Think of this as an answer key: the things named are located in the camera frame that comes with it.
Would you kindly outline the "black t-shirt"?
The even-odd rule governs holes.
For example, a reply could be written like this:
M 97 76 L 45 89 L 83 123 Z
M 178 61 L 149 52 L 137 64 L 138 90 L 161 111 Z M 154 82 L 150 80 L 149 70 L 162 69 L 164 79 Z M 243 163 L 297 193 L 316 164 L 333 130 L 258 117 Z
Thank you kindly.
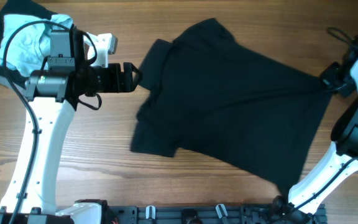
M 150 95 L 137 113 L 132 152 L 202 153 L 282 195 L 298 183 L 332 96 L 318 78 L 239 45 L 216 19 L 156 40 L 140 71 Z

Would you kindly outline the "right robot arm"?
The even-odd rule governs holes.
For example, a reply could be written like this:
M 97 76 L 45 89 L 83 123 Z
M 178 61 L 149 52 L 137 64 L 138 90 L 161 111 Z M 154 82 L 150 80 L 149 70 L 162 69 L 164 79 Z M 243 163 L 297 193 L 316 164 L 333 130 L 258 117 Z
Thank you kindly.
M 358 92 L 358 59 L 350 76 Z M 341 182 L 358 171 L 358 97 L 338 119 L 331 132 L 331 145 L 287 199 L 277 197 L 269 211 L 270 223 L 310 223 L 324 199 Z

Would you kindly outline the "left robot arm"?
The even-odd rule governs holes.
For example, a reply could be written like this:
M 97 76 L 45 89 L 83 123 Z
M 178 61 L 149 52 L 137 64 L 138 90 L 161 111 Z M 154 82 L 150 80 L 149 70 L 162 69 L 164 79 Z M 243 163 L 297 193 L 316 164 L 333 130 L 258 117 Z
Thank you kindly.
M 117 39 L 76 28 L 51 34 L 50 54 L 31 73 L 19 157 L 0 203 L 0 223 L 116 223 L 105 200 L 78 200 L 57 210 L 56 182 L 63 142 L 80 96 L 128 93 L 142 76 L 131 63 L 109 63 Z

